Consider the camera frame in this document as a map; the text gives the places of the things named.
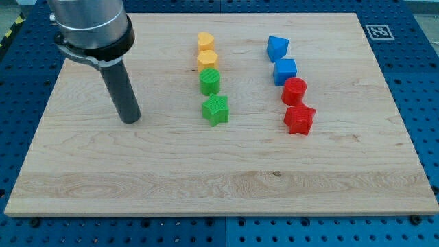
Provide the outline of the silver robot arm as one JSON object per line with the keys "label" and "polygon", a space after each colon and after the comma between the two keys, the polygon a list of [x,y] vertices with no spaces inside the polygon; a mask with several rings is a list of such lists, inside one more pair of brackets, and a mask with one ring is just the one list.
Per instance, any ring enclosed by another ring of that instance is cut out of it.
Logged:
{"label": "silver robot arm", "polygon": [[122,61],[135,35],[122,0],[48,0],[54,42],[68,59],[97,70]]}

